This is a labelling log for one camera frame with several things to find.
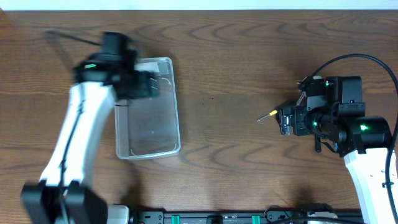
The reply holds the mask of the small claw hammer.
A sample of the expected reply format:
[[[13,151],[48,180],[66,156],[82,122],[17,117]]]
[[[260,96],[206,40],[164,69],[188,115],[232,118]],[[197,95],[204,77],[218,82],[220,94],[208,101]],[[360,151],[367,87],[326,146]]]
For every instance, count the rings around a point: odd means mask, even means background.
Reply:
[[[320,153],[322,151],[322,146],[321,146],[321,137],[318,135],[315,135],[315,151],[317,153]]]

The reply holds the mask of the clear plastic container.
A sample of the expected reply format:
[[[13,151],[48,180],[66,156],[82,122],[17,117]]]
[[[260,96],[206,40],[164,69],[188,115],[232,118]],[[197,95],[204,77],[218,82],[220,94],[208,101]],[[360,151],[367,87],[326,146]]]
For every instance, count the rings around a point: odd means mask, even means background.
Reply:
[[[130,161],[176,156],[181,139],[173,62],[168,57],[143,58],[136,69],[155,74],[159,95],[117,103],[116,154]]]

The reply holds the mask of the silver combination wrench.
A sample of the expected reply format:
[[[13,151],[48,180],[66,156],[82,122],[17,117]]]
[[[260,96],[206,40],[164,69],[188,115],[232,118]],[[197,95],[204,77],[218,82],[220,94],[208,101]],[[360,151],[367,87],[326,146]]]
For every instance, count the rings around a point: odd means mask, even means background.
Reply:
[[[301,93],[299,99],[297,100],[296,105],[299,106],[299,105],[301,104],[301,102],[303,101],[303,99],[306,98],[306,97],[307,97],[307,94],[306,94],[305,91],[303,91],[303,92]]]

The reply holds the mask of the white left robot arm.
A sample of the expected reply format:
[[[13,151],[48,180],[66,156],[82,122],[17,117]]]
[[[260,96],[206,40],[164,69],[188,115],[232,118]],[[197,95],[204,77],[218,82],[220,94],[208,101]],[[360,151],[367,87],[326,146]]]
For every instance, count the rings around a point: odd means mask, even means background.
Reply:
[[[108,205],[91,189],[104,125],[120,99],[157,95],[152,72],[80,72],[70,88],[67,115],[52,157],[21,201],[32,223],[129,223],[130,209]]]

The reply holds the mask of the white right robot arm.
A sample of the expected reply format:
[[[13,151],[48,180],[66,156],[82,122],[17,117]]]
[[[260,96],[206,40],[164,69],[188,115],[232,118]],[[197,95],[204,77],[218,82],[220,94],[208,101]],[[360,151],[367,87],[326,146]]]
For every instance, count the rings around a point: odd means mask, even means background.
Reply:
[[[343,158],[366,223],[397,223],[397,132],[383,117],[365,116],[362,103],[285,105],[272,115],[281,134],[312,135],[316,152],[326,146]]]

